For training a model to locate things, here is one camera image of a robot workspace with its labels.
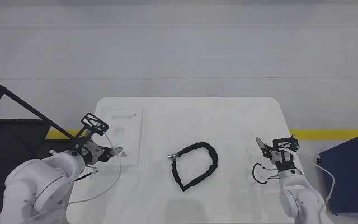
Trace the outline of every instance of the concrete floor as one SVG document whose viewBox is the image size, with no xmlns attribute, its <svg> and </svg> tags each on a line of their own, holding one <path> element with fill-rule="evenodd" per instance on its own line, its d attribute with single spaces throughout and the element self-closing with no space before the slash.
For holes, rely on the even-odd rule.
<svg viewBox="0 0 358 224">
<path fill-rule="evenodd" d="M 344 0 L 0 1 L 0 82 L 67 129 L 106 96 L 273 97 L 290 129 L 357 129 L 357 10 Z M 0 118 L 34 116 L 2 99 Z M 300 153 L 314 160 L 339 143 L 304 141 Z"/>
</svg>

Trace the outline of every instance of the yellow stripe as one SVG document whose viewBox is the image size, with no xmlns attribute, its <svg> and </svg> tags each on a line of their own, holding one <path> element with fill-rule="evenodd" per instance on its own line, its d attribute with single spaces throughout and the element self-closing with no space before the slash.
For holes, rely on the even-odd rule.
<svg viewBox="0 0 358 224">
<path fill-rule="evenodd" d="M 68 133 L 75 136 L 79 130 L 67 130 Z M 49 130 L 49 133 L 47 133 L 46 136 L 47 139 L 69 139 L 67 136 L 59 132 L 58 130 Z"/>
<path fill-rule="evenodd" d="M 67 130 L 75 136 L 79 130 Z M 349 140 L 358 137 L 358 130 L 344 129 L 293 129 L 291 134 L 295 134 L 298 140 Z M 46 138 L 48 139 L 68 139 L 58 130 L 49 130 Z"/>
<path fill-rule="evenodd" d="M 350 140 L 358 137 L 358 130 L 353 129 L 297 129 L 290 130 L 298 140 Z"/>
</svg>

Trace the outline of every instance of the cable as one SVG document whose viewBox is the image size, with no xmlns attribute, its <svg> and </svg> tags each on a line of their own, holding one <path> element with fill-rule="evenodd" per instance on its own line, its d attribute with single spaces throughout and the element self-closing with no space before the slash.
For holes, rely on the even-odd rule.
<svg viewBox="0 0 358 224">
<path fill-rule="evenodd" d="M 254 179 L 256 182 L 258 182 L 259 184 L 267 184 L 267 181 L 266 181 L 266 182 L 260 182 L 260 181 L 258 181 L 258 180 L 256 179 L 256 177 L 255 177 L 255 167 L 256 167 L 257 165 L 259 165 L 259 166 L 262 167 L 262 165 L 259 164 L 258 162 L 255 163 L 255 165 L 252 167 L 252 177 L 253 177 L 253 179 Z"/>
<path fill-rule="evenodd" d="M 118 182 L 119 177 L 121 176 L 121 173 L 122 173 L 122 163 L 121 163 L 120 160 L 119 160 L 119 168 L 120 168 L 120 171 L 119 171 L 119 174 L 118 174 L 118 177 L 117 177 L 116 181 L 115 181 L 107 190 L 105 190 L 105 191 L 102 192 L 101 194 L 99 194 L 99 195 L 97 195 L 97 196 L 94 196 L 93 198 L 86 199 L 86 200 L 78 200 L 78 201 L 75 201 L 75 202 L 70 202 L 70 203 L 68 203 L 67 205 L 58 207 L 58 208 L 56 208 L 55 210 L 52 210 L 52 211 L 46 211 L 46 212 L 43 212 L 43 213 L 39 213 L 39 214 L 37 214 L 37 215 L 35 215 L 35 216 L 29 218 L 28 220 L 26 220 L 26 221 L 24 221 L 24 222 L 21 222 L 20 224 L 29 223 L 30 221 L 32 221 L 32 220 L 35 219 L 35 218 L 44 216 L 44 215 L 46 215 L 46 214 L 51 214 L 51 213 L 53 213 L 53 212 L 55 212 L 55 211 L 57 211 L 57 210 L 59 210 L 59 209 L 67 208 L 67 207 L 70 206 L 71 204 L 77 204 L 77 203 L 82 203 L 82 202 L 88 202 L 88 201 L 90 201 L 90 200 L 93 200 L 93 199 L 98 198 L 99 196 L 105 194 L 107 191 L 109 191 L 110 189 L 112 189 L 112 188 L 114 187 L 114 185 L 116 185 L 116 183 Z"/>
<path fill-rule="evenodd" d="M 299 157 L 303 158 L 304 160 L 306 160 L 306 161 L 312 163 L 312 164 L 315 165 L 316 167 L 318 167 L 318 168 L 320 168 L 321 170 L 323 170 L 324 172 L 328 173 L 328 174 L 332 177 L 331 190 L 329 191 L 329 194 L 328 194 L 328 196 L 326 197 L 326 200 L 324 201 L 323 205 L 321 206 L 321 208 L 320 208 L 320 210 L 319 210 L 319 214 L 320 214 L 321 211 L 322 211 L 322 209 L 323 209 L 323 207 L 326 206 L 327 202 L 328 202 L 328 201 L 330 200 L 330 198 L 331 198 L 331 195 L 332 195 L 332 192 L 333 192 L 333 188 L 335 187 L 335 177 L 334 177 L 328 170 L 326 170 L 326 169 L 324 169 L 324 168 L 318 166 L 317 164 L 315 164 L 315 163 L 312 162 L 311 160 L 309 160 L 309 159 L 307 159 L 307 158 L 305 158 L 305 157 L 303 157 L 303 156 L 300 156 L 299 154 L 297 154 L 297 153 L 295 153 L 295 152 L 289 150 L 289 149 L 286 148 L 283 144 L 282 144 L 282 146 L 284 147 L 284 151 L 288 152 L 289 154 L 291 154 L 291 155 L 293 155 L 293 156 L 299 156 Z"/>
<path fill-rule="evenodd" d="M 82 180 L 83 178 L 86 178 L 86 177 L 88 177 L 88 176 L 90 176 L 90 175 L 92 175 L 92 174 L 96 174 L 96 173 L 98 173 L 98 171 L 91 172 L 91 173 L 89 173 L 89 174 L 83 175 L 83 176 L 81 176 L 80 178 L 75 179 L 74 181 Z"/>
</svg>

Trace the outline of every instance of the black pole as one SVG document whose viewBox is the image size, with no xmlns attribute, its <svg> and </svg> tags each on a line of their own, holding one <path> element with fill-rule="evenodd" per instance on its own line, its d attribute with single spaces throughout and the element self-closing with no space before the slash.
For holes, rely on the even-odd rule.
<svg viewBox="0 0 358 224">
<path fill-rule="evenodd" d="M 21 106 L 25 107 L 27 110 L 29 110 L 30 112 L 32 112 L 33 114 L 35 114 L 36 116 L 41 118 L 42 120 L 44 120 L 46 123 L 50 124 L 52 127 L 57 129 L 58 131 L 60 131 L 65 136 L 69 137 L 70 139 L 74 139 L 74 137 L 70 133 L 66 132 L 66 130 L 64 130 L 63 128 L 58 126 L 55 122 L 53 122 L 52 120 L 47 118 L 45 115 L 43 115 L 41 112 L 39 112 L 38 110 L 33 108 L 30 104 L 23 101 L 20 97 L 16 96 L 13 92 L 8 90 L 6 87 L 0 85 L 0 98 L 4 94 L 7 95 L 8 97 L 10 97 L 12 100 L 17 102 L 18 104 L 20 104 Z"/>
</svg>

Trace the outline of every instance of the white table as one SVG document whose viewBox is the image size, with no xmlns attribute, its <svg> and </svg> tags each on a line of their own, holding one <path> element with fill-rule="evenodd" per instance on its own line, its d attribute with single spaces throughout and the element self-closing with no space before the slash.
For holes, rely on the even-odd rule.
<svg viewBox="0 0 358 224">
<path fill-rule="evenodd" d="M 70 223 L 293 222 L 281 208 L 278 181 L 260 185 L 251 177 L 255 162 L 273 167 L 262 156 L 255 137 L 272 145 L 273 139 L 290 134 L 276 100 L 107 97 L 98 102 L 95 114 L 103 108 L 143 109 L 138 165 L 123 167 L 119 182 L 101 197 L 71 205 L 67 209 Z M 182 192 L 167 155 L 200 141 L 216 149 L 218 168 Z M 203 149 L 178 158 L 183 183 L 201 175 L 210 163 Z M 295 164 L 302 170 L 298 160 Z M 76 182 L 70 201 L 95 196 L 115 181 L 119 170 L 115 163 L 97 165 L 101 172 L 92 180 Z"/>
</svg>

